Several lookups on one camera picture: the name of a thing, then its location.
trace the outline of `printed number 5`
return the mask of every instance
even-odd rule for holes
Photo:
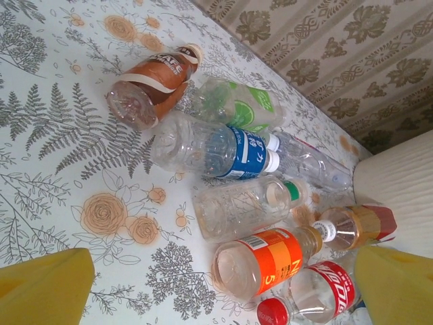
[[[265,280],[265,284],[270,284],[275,281],[275,276],[267,276]]]

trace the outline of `yellow object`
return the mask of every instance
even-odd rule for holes
[[[355,279],[374,325],[433,324],[433,259],[365,246]]]
[[[78,324],[94,275],[85,248],[0,269],[0,324]]]

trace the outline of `brown bottle label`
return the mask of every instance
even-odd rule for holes
[[[351,248],[394,239],[397,224],[394,213],[388,207],[364,204],[347,209],[352,212],[358,227],[358,238]]]
[[[186,81],[197,70],[198,63],[198,56],[192,49],[179,47],[175,53],[149,57],[119,79],[140,87],[155,106],[158,118],[162,118],[182,97]]]

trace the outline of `table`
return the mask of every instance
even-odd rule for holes
[[[258,324],[260,299],[239,303],[212,287],[215,247],[201,237],[191,191],[221,181],[152,165],[152,132],[108,114],[108,87],[149,55],[194,42],[205,59],[178,109],[188,112],[207,76],[225,77],[276,92],[286,131],[348,168],[369,153],[189,2],[8,3],[17,6],[0,7],[0,266],[87,247],[97,273],[83,324]],[[352,192],[313,189],[296,215],[352,203]],[[325,248],[313,261],[337,255]]]

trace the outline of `blue bottle label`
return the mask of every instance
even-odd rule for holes
[[[266,163],[266,146],[257,134],[237,127],[228,127],[236,137],[236,157],[230,170],[219,176],[227,179],[255,178]]]

